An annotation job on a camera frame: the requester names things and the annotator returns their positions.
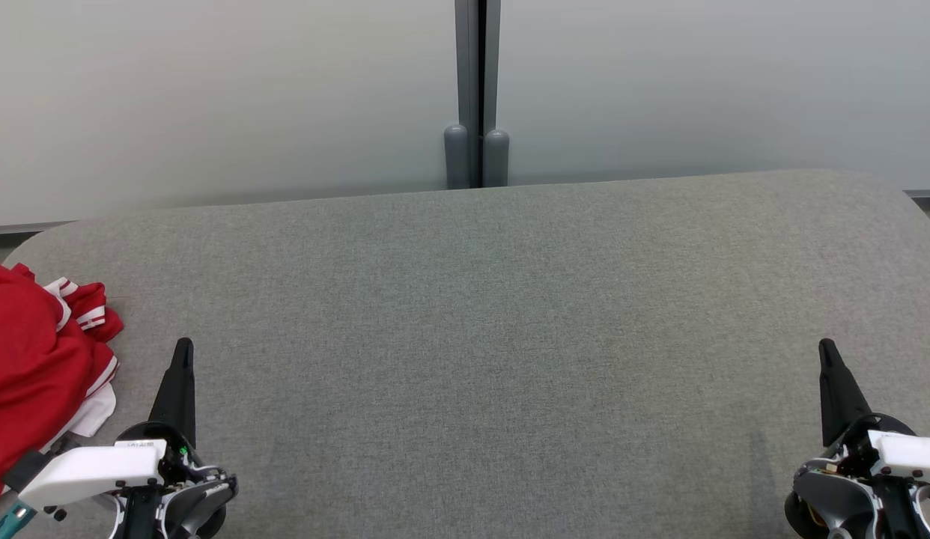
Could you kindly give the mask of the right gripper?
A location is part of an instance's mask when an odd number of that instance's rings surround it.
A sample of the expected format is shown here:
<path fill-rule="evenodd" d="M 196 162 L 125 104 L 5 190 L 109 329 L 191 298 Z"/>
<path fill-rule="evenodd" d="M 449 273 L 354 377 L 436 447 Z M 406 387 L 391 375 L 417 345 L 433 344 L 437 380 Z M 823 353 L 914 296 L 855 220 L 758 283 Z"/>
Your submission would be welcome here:
<path fill-rule="evenodd" d="M 820 340 L 818 352 L 822 468 L 856 481 L 896 478 L 930 487 L 930 437 L 873 413 L 831 338 Z"/>

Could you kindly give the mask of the red and white jersey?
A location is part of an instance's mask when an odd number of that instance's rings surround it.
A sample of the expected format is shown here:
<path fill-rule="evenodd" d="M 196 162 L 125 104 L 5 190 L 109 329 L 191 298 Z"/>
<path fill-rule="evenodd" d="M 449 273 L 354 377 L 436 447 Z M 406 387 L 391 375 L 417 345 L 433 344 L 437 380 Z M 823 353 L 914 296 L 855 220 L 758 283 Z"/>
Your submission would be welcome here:
<path fill-rule="evenodd" d="M 95 436 L 115 413 L 109 344 L 123 327 L 102 283 L 43 285 L 25 265 L 0 265 L 0 495 L 28 451 Z"/>

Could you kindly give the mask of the grey rounded partition foot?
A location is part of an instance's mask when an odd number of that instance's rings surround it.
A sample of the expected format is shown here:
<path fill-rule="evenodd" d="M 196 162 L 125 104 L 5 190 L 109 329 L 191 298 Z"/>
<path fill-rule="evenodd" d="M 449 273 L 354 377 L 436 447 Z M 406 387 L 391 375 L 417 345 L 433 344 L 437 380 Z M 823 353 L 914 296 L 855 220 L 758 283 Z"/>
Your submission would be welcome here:
<path fill-rule="evenodd" d="M 508 185 L 510 137 L 503 130 L 490 130 L 483 136 L 482 187 Z"/>
<path fill-rule="evenodd" d="M 444 130 L 446 185 L 448 189 L 471 188 L 469 174 L 469 133 L 465 126 L 451 125 Z"/>

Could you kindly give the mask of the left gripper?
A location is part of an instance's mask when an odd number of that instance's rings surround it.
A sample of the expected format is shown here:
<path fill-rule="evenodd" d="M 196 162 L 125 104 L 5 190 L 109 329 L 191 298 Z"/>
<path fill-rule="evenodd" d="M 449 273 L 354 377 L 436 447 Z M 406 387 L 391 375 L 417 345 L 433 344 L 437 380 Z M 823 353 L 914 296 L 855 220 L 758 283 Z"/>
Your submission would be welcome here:
<path fill-rule="evenodd" d="M 147 422 L 130 427 L 112 445 L 78 447 L 54 456 L 23 487 L 31 508 L 62 506 L 140 487 L 190 481 L 204 461 L 195 450 L 194 344 L 179 338 Z"/>

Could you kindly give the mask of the grey double partition post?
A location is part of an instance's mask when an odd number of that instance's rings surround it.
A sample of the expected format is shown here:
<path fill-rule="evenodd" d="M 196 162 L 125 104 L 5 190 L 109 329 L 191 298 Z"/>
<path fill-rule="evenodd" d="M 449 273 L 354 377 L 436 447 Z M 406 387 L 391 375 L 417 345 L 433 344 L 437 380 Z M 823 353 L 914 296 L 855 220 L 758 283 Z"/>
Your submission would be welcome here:
<path fill-rule="evenodd" d="M 471 188 L 482 187 L 483 136 L 498 127 L 502 0 L 455 0 L 458 122 L 469 133 Z"/>

